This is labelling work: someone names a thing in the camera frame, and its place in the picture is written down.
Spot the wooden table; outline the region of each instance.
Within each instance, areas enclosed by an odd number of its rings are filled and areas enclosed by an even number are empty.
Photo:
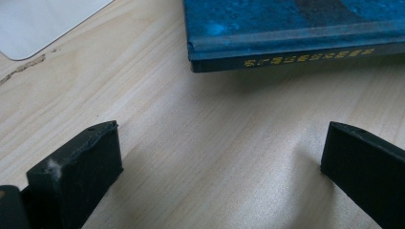
[[[405,148],[404,60],[194,74],[181,0],[115,1],[0,56],[0,183],[115,119],[125,170],[84,228],[379,228],[319,165],[332,120]]]

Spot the table surface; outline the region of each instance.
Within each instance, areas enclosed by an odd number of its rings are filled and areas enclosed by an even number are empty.
[[[115,1],[0,56],[0,183],[116,120],[125,170],[84,228],[379,228],[319,165],[330,121],[405,148],[404,59],[194,74],[181,0]]]

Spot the book cover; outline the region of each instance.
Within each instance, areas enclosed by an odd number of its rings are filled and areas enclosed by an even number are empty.
[[[405,52],[405,0],[183,0],[195,73]]]

